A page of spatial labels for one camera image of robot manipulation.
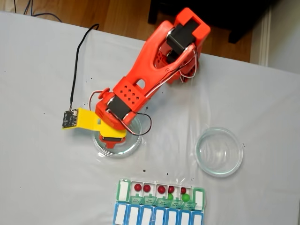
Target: white wall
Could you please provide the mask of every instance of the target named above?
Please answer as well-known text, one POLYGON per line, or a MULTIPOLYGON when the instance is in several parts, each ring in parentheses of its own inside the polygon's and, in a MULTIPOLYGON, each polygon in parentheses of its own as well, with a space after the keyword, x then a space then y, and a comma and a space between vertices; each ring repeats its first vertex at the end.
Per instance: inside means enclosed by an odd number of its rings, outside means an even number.
POLYGON ((265 29, 259 26, 266 16, 254 28, 250 62, 300 74, 300 0, 278 1, 269 19, 265 29), (266 32, 269 37, 264 43, 266 32), (264 56, 259 54, 262 48, 267 49, 264 56))
POLYGON ((300 74, 300 0, 272 9, 268 66, 300 74))

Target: wooden floor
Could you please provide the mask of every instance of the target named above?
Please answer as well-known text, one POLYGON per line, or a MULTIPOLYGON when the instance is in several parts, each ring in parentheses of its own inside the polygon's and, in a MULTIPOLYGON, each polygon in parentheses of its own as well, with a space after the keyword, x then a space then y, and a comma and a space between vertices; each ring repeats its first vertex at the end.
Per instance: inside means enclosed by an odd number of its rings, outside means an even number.
MULTIPOLYGON (((24 13, 27 2, 16 0, 17 13, 24 13)), ((146 40, 163 20, 174 21, 172 16, 159 14, 156 25, 148 24, 149 7, 150 0, 34 0, 33 12, 54 13, 64 23, 82 27, 99 23, 101 31, 146 40)), ((14 12, 14 1, 0 0, 0 10, 14 12)), ((50 15, 43 17, 56 20, 50 15)), ((228 30, 212 27, 202 52, 249 62, 252 32, 237 44, 228 43, 229 33, 228 30)))

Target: electrical wire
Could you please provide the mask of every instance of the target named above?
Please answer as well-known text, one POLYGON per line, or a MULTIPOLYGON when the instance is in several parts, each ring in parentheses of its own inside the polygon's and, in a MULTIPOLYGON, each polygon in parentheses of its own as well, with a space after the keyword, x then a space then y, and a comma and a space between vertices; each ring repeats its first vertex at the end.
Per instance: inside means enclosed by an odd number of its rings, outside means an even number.
POLYGON ((31 0, 31 9, 30 9, 30 15, 32 16, 32 8, 33 8, 33 0, 31 0))
POLYGON ((150 119, 150 127, 149 129, 143 133, 143 134, 136 134, 135 132, 133 132, 121 119, 119 119, 114 113, 111 112, 111 114, 118 120, 121 122, 121 124, 123 125, 123 127, 129 132, 131 133, 132 135, 134 136, 142 136, 142 135, 145 135, 146 133, 148 133, 151 128, 152 128, 152 118, 148 115, 148 114, 145 114, 145 113, 139 113, 139 112, 134 112, 136 114, 139 114, 139 115, 144 115, 144 116, 147 116, 149 119, 150 119))
POLYGON ((196 50, 196 52, 194 52, 194 53, 195 53, 195 55, 194 55, 194 58, 195 58, 195 71, 194 71, 194 74, 193 74, 192 76, 187 76, 187 75, 183 74, 183 73, 181 72, 181 70, 179 70, 180 75, 183 76, 183 77, 185 77, 185 78, 193 78, 193 77, 196 75, 197 64, 198 64, 198 60, 197 60, 197 50, 196 50))
POLYGON ((32 8, 33 8, 33 0, 31 0, 31 9, 30 9, 30 15, 31 16, 36 17, 36 16, 40 16, 40 15, 51 15, 51 16, 54 16, 59 22, 62 23, 61 19, 57 15, 55 15, 53 13, 38 13, 38 14, 33 14, 32 8))
POLYGON ((101 93, 103 90, 95 90, 95 91, 93 91, 92 93, 91 93, 91 95, 90 95, 90 97, 89 97, 89 110, 90 110, 90 102, 91 102, 91 100, 92 100, 92 97, 93 97, 93 95, 94 94, 96 94, 96 93, 101 93))
MULTIPOLYGON (((14 0, 14 5, 15 5, 15 0, 14 0)), ((15 6, 15 13, 17 13, 17 7, 15 6)))
MULTIPOLYGON (((196 58, 197 60, 197 48, 196 46, 194 45, 195 47, 195 55, 194 57, 196 58)), ((166 79, 164 79, 161 83, 159 83, 158 85, 156 85, 154 88, 152 88, 147 94, 146 94, 146 98, 149 97, 156 89, 158 89, 160 86, 162 86, 164 83, 166 83, 168 80, 170 80, 178 71, 180 71, 182 68, 184 68, 188 63, 190 63, 190 61, 192 60, 193 58, 191 58, 187 63, 185 63, 183 66, 179 66, 177 69, 175 70, 171 70, 169 71, 169 73, 171 73, 171 75, 169 75, 166 79)), ((195 69, 195 72, 194 72, 194 75, 193 76, 189 76, 188 78, 192 78, 195 76, 195 73, 196 73, 196 69, 195 69)))
POLYGON ((61 19, 60 19, 57 15, 55 15, 55 14, 53 14, 53 13, 38 13, 38 14, 33 14, 33 0, 29 0, 29 1, 28 1, 27 6, 26 6, 26 8, 25 8, 25 11, 24 11, 24 13, 23 13, 24 15, 27 14, 27 11, 28 11, 28 9, 29 9, 30 3, 31 3, 30 16, 36 17, 36 16, 41 16, 41 15, 51 15, 51 16, 54 16, 59 22, 62 23, 61 19))
POLYGON ((88 33, 94 28, 96 27, 96 30, 98 30, 99 28, 99 24, 96 23, 94 25, 92 25, 87 32, 85 32, 81 42, 79 43, 78 47, 77 47, 77 51, 76 51, 76 59, 75 59, 75 68, 74 68, 74 77, 73 77, 73 84, 72 84, 72 90, 71 90, 71 96, 70 96, 70 111, 72 111, 72 103, 73 103, 73 96, 74 96, 74 90, 75 90, 75 83, 76 83, 76 75, 77 75, 77 63, 78 63, 78 54, 79 54, 79 49, 80 46, 83 44, 83 41, 85 40, 85 37, 88 35, 88 33))
POLYGON ((30 1, 31 1, 31 0, 29 0, 28 3, 27 3, 27 6, 26 6, 26 8, 25 8, 25 11, 24 11, 23 15, 26 15, 26 14, 27 14, 27 10, 28 10, 28 8, 29 8, 30 1))
POLYGON ((40 16, 40 15, 52 15, 52 16, 54 16, 59 22, 62 23, 61 19, 58 18, 58 16, 54 15, 53 13, 38 13, 38 14, 34 14, 34 15, 32 15, 32 16, 36 17, 36 16, 40 16))

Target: petri dish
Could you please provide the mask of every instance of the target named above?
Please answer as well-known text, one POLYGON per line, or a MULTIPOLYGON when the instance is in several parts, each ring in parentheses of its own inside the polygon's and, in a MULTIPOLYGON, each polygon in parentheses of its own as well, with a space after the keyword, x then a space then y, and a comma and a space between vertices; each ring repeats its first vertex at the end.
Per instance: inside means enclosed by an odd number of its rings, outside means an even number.
MULTIPOLYGON (((138 133, 138 134, 142 133, 142 126, 137 117, 135 117, 132 120, 132 122, 129 125, 129 128, 135 133, 138 133)), ((129 156, 138 148, 138 146, 140 145, 141 140, 142 140, 142 136, 135 136, 135 135, 132 135, 129 132, 127 132, 124 142, 122 142, 120 144, 116 144, 114 146, 114 148, 112 148, 112 149, 108 149, 108 148, 106 148, 105 143, 100 141, 99 136, 100 136, 100 133, 98 131, 93 132, 93 141, 94 141, 94 144, 95 144, 97 150, 99 152, 103 153, 104 155, 110 156, 110 157, 129 156)))
POLYGON ((237 137, 221 127, 207 129, 196 144, 196 159, 206 173, 215 177, 233 174, 243 160, 243 147, 237 137))

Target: white table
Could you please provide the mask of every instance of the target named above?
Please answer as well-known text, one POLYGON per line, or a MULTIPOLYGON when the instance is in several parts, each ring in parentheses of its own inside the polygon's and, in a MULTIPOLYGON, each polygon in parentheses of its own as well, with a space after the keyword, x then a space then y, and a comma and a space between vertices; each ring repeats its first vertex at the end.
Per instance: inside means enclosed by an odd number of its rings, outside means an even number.
MULTIPOLYGON (((120 178, 205 188, 206 225, 297 224, 300 75, 202 54, 194 80, 165 85, 147 104, 153 129, 138 151, 112 159, 89 131, 61 130, 87 29, 1 12, 0 30, 0 224, 111 224, 120 178), (226 179, 205 174, 194 156, 199 135, 215 126, 244 144, 240 169, 226 179)), ((142 45, 92 31, 74 108, 112 88, 142 45)))

